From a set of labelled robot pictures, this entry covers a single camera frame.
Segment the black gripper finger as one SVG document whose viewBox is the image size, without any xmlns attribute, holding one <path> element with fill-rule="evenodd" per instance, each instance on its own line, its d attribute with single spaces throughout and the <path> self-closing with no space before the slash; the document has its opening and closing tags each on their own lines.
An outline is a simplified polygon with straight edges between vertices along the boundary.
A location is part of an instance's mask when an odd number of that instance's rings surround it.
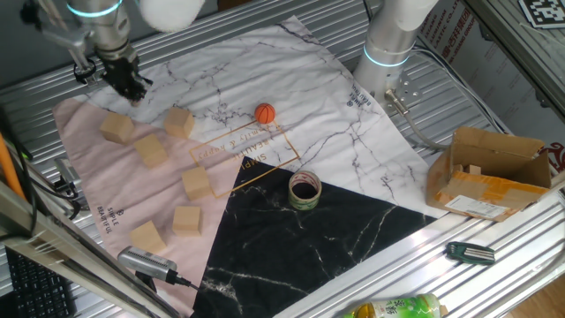
<svg viewBox="0 0 565 318">
<path fill-rule="evenodd" d="M 133 80 L 133 89 L 132 89 L 132 102 L 141 102 L 146 94 L 148 89 L 154 84 L 151 79 L 145 78 L 140 74 L 134 72 L 132 74 Z"/>
<path fill-rule="evenodd" d="M 131 106 L 138 105 L 138 99 L 135 90 L 128 87 L 117 87 L 116 91 L 128 102 Z"/>
</svg>

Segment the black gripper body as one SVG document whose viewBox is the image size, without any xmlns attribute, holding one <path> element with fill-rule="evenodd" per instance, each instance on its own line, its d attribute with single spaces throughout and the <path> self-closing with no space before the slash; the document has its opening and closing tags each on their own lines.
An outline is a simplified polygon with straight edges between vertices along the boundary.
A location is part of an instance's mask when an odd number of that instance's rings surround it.
<svg viewBox="0 0 565 318">
<path fill-rule="evenodd" d="M 102 78 L 115 90 L 117 87 L 133 89 L 132 74 L 139 71 L 139 58 L 137 51 L 130 43 L 115 49 L 97 49 L 97 56 L 101 59 L 105 73 Z"/>
</svg>

